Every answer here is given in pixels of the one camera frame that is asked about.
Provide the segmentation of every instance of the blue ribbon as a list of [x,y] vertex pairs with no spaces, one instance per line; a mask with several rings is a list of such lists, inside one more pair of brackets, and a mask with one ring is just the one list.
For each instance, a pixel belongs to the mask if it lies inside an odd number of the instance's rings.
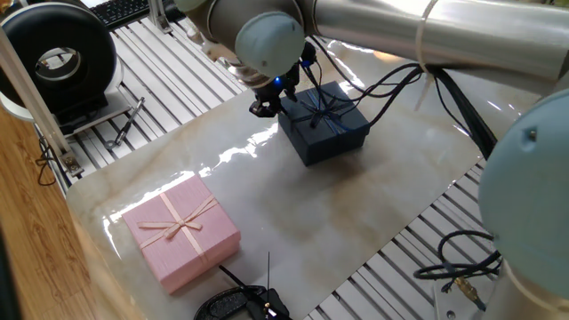
[[322,106],[321,100],[325,99],[325,97],[320,96],[319,98],[315,97],[311,90],[307,91],[310,99],[312,100],[312,106],[308,103],[301,100],[301,106],[308,110],[312,115],[303,116],[298,119],[295,119],[293,122],[302,122],[310,120],[310,127],[316,128],[317,125],[320,123],[320,120],[324,119],[326,124],[330,127],[330,129],[334,132],[335,135],[339,135],[340,133],[348,132],[350,129],[341,123],[341,116],[336,114],[336,112],[341,111],[345,108],[352,107],[349,103],[341,103],[336,105],[335,102],[337,101],[333,98],[328,107]]

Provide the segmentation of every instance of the pink gift box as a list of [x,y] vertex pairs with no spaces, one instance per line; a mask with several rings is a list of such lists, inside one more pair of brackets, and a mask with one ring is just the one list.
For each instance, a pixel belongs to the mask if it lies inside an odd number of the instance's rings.
[[123,218],[155,277],[170,294],[239,250],[241,233],[199,176],[135,207]]

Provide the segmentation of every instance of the black ring light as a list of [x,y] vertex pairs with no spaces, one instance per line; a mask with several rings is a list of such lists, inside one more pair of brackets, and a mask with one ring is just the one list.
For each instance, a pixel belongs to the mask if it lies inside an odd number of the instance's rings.
[[[2,28],[60,122],[107,105],[103,93],[115,73],[116,50],[109,32],[92,13],[73,4],[33,4],[13,13]],[[68,56],[60,68],[38,63],[58,49]],[[23,106],[1,70],[0,91]]]

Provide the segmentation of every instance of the metal bracket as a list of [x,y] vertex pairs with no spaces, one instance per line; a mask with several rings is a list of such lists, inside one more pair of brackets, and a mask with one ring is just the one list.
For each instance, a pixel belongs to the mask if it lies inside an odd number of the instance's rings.
[[[470,283],[477,288],[478,296],[487,304],[492,295],[494,282],[485,276],[473,277]],[[436,281],[433,286],[435,291],[435,312],[437,320],[480,320],[484,312],[478,310],[477,306],[468,300],[462,292],[453,286],[453,289],[444,293],[441,292],[445,281]]]
[[152,23],[154,23],[154,25],[163,33],[172,32],[170,23],[168,23],[168,19],[164,13],[164,4],[162,4],[162,0],[148,0],[148,6],[150,8],[150,14],[148,16],[150,21],[152,21]]
[[75,154],[72,151],[69,151],[64,155],[61,155],[60,160],[63,166],[69,172],[69,175],[71,177],[76,177],[78,174],[81,174],[85,171],[85,169],[83,169],[81,165],[77,162],[77,158],[75,157]]

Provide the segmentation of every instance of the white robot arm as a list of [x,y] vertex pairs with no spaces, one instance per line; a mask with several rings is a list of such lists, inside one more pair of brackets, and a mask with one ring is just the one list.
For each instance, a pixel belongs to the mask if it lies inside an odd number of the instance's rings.
[[569,317],[569,11],[485,0],[176,0],[262,87],[320,35],[548,96],[496,145],[479,191],[508,262],[484,320]]

